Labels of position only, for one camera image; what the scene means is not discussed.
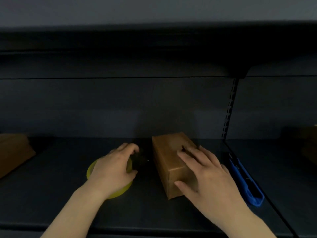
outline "hand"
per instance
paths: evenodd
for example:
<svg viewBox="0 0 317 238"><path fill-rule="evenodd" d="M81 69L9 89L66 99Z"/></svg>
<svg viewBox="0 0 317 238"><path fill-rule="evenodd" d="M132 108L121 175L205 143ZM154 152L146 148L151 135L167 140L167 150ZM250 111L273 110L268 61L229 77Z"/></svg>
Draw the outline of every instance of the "hand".
<svg viewBox="0 0 317 238"><path fill-rule="evenodd" d="M185 152L178 151L177 154L195 173L198 192L181 181L176 181L175 185L207 219L226 232L238 220L253 215L228 169L220 164L212 152L201 146L199 150L192 147L186 150L191 152L197 161Z"/></svg>
<svg viewBox="0 0 317 238"><path fill-rule="evenodd" d="M137 171L126 172L126 165L130 155L139 152L136 144L121 144L106 156L101 157L91 173L86 186L90 190L101 194L104 200L112 193L120 190L134 180Z"/></svg>

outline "left hand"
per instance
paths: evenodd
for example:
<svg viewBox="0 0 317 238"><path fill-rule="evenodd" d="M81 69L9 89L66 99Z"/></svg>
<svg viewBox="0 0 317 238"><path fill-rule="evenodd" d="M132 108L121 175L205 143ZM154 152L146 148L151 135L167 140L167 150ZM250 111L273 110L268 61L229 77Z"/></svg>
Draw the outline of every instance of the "left hand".
<svg viewBox="0 0 317 238"><path fill-rule="evenodd" d="M137 171L126 172L126 165L130 155L139 152L136 144L121 144L106 156L101 157L85 183L90 190L101 194L106 199L112 193L120 190L134 180Z"/></svg>

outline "right hand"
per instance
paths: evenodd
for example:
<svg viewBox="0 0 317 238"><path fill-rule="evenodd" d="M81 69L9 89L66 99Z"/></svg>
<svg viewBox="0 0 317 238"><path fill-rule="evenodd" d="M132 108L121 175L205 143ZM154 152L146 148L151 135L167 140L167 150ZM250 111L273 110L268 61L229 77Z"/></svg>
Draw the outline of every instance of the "right hand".
<svg viewBox="0 0 317 238"><path fill-rule="evenodd" d="M186 147L186 150L197 161L185 152L178 151L177 154L195 173L198 192L182 181L176 181L175 185L207 219L226 232L244 217L254 215L241 197L228 169L212 152L201 146L199 149Z"/></svg>

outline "forearm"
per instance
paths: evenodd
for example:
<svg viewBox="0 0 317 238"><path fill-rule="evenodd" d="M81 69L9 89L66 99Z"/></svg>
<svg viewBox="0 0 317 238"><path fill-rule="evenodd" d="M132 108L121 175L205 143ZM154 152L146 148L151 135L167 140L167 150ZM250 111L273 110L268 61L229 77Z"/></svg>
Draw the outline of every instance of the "forearm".
<svg viewBox="0 0 317 238"><path fill-rule="evenodd" d="M85 184L78 188L41 238L84 238L104 202Z"/></svg>
<svg viewBox="0 0 317 238"><path fill-rule="evenodd" d="M264 221L252 212L237 216L229 224L224 228L224 232L229 238L276 238Z"/></svg>

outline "yellow tape roll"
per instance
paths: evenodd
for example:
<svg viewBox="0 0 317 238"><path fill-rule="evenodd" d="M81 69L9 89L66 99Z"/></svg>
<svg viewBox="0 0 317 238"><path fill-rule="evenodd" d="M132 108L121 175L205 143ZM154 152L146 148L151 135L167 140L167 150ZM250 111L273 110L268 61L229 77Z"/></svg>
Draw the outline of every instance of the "yellow tape roll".
<svg viewBox="0 0 317 238"><path fill-rule="evenodd" d="M95 161L89 166L89 168L88 168L88 170L87 170L87 173L86 173L87 180L89 180L90 174L91 174L91 172L93 171L93 168L95 167L95 164L97 163L97 161L98 161L98 160L95 160ZM127 171L128 173L132 171L132 160L131 160L130 158L129 158L128 163L127 163L127 165L126 165L126 171ZM132 182L133 182L133 181L131 181L129 184L127 184L127 185L126 185L125 187L123 187L122 189L120 189L120 190L114 192L114 193L113 193L112 195L110 195L107 199L108 199L108 200L109 200L109 199L113 199L113 198L115 198L115 197L118 197L118 196L122 195L124 192L126 192L126 191L130 188L130 186L132 185Z"/></svg>

